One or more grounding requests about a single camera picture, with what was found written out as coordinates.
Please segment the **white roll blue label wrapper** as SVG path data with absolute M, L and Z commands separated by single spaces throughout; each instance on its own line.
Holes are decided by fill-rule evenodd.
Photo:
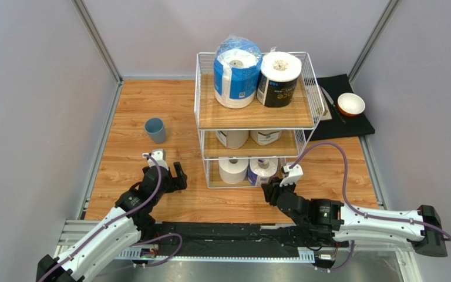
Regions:
M 247 177 L 250 185 L 267 184 L 278 172 L 278 158 L 250 159 Z

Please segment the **plain white paper towel roll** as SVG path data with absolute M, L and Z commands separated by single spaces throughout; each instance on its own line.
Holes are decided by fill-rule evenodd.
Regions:
M 228 159 L 221 157 L 218 160 L 219 175 L 227 184 L 239 184 L 247 175 L 248 159 Z

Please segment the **white wire wooden shelf rack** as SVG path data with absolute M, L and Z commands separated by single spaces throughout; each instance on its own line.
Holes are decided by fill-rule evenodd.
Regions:
M 196 87 L 194 115 L 198 130 L 206 184 L 210 189 L 243 188 L 250 186 L 247 179 L 237 184 L 224 182 L 220 177 L 219 160 L 287 158 L 299 156 L 306 148 L 311 132 L 324 115 L 324 101 L 315 76 L 311 58 L 306 52 L 293 52 L 301 60 L 302 70 L 289 105 L 268 108 L 254 99 L 241 109 L 230 109 L 214 97 L 214 53 L 200 52 L 196 59 Z M 216 138 L 218 130 L 280 130 L 280 140 L 270 145 L 259 145 L 252 139 L 238 149 L 228 149 Z

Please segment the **brown paper roll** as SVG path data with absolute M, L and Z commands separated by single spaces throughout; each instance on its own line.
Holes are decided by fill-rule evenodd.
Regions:
M 217 130 L 216 138 L 228 149 L 239 149 L 248 140 L 250 132 L 248 130 Z
M 266 146 L 276 142 L 282 136 L 282 130 L 251 130 L 250 137 L 257 144 Z

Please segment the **white roll dark brown wrapper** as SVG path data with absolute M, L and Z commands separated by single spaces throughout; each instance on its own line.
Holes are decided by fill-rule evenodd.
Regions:
M 268 108 L 289 105 L 302 71 L 302 62 L 296 56 L 272 51 L 262 58 L 257 99 Z

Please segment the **blue paper towel roll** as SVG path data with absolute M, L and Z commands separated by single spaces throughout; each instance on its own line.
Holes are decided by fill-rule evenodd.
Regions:
M 213 64 L 217 102 L 230 109 L 248 106 L 257 93 L 262 53 L 254 42 L 230 35 L 218 46 Z

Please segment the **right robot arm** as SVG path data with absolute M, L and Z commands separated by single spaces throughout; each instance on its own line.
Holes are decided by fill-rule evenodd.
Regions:
M 265 201 L 289 217 L 315 239 L 334 242 L 357 240 L 409 243 L 423 256 L 447 257 L 448 236 L 433 206 L 416 210 L 373 210 L 330 199 L 305 199 L 295 184 L 283 185 L 278 177 L 262 184 Z

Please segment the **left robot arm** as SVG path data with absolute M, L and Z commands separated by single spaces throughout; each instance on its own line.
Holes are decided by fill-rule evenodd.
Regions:
M 143 179 L 123 193 L 115 206 L 87 235 L 56 257 L 46 255 L 37 267 L 37 281 L 92 281 L 122 251 L 141 242 L 155 242 L 153 207 L 166 193 L 184 190 L 187 175 L 179 162 L 175 174 L 164 161 L 148 159 Z

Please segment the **blue grey cup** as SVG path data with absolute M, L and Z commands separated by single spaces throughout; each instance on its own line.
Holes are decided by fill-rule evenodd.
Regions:
M 159 117 L 148 119 L 144 124 L 144 129 L 154 143 L 161 144 L 166 141 L 166 128 L 163 120 Z

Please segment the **square floral plate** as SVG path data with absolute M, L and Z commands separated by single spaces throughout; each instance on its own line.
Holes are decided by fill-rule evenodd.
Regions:
M 321 94 L 321 98 L 322 98 L 322 105 L 323 105 L 323 115 L 321 117 L 321 121 L 323 121 L 323 122 L 330 121 L 330 120 L 332 120 L 332 114 L 329 110 L 327 99 L 323 93 Z

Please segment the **orange white bowl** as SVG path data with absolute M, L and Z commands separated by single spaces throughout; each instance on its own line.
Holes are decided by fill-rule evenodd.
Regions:
M 343 93 L 337 98 L 337 108 L 345 116 L 353 117 L 362 114 L 366 109 L 364 100 L 354 93 Z

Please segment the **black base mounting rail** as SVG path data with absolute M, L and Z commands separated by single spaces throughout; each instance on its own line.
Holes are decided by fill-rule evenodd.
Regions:
M 290 258 L 298 248 L 332 251 L 349 243 L 318 239 L 307 227 L 294 224 L 162 222 L 138 228 L 140 241 L 156 237 L 160 256 L 176 252 L 187 257 Z

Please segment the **dark handled knife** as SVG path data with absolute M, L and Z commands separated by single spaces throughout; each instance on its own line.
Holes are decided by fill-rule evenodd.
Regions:
M 345 120 L 344 117 L 340 114 L 340 112 L 339 112 L 339 110 L 337 109 L 337 106 L 336 106 L 334 100 L 330 97 L 329 93 L 328 93 L 322 86 L 321 86 L 320 88 L 321 88 L 321 90 L 322 90 L 322 93 L 325 95 L 325 97 L 326 97 L 326 99 L 327 99 L 329 105 L 332 106 L 333 111 L 334 111 L 335 114 L 338 116 L 338 118 L 340 119 L 340 121 L 341 121 L 343 124 L 346 124 L 346 120 Z

